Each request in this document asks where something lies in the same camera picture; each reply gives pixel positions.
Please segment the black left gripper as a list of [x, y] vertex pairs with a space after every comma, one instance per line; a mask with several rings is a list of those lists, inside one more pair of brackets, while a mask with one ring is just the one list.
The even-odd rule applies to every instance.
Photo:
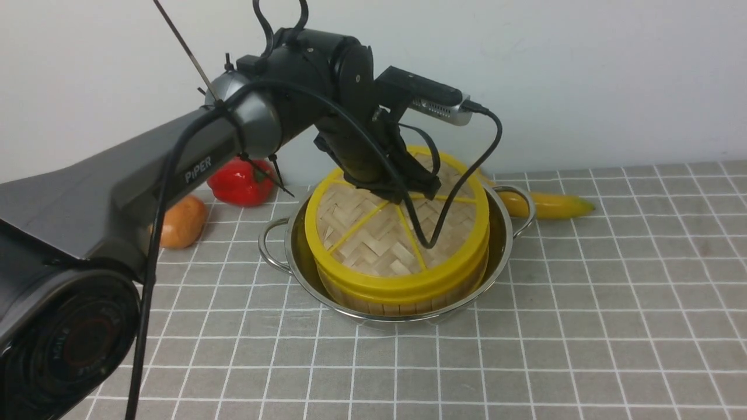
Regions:
[[[438, 178], [440, 158], [436, 157], [433, 169], [427, 169], [411, 155], [400, 133], [400, 123], [380, 109], [373, 119], [366, 121], [365, 128], [403, 179], [407, 191], [435, 197], [441, 188]], [[336, 162], [344, 172], [344, 180], [355, 188], [390, 202], [401, 203], [403, 190], [395, 185], [394, 178], [385, 170], [385, 165], [375, 149], [353, 126], [338, 114], [329, 114], [315, 127], [319, 131], [315, 145]]]

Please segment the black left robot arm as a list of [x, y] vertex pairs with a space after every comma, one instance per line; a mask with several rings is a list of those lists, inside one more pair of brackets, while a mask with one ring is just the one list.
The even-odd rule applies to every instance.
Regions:
[[441, 183], [411, 155], [372, 51], [351, 36], [266, 31], [195, 111], [61, 170], [2, 184], [2, 418], [59, 419], [135, 347], [144, 358], [166, 211], [235, 157], [266, 159], [309, 127], [354, 186], [405, 202]]

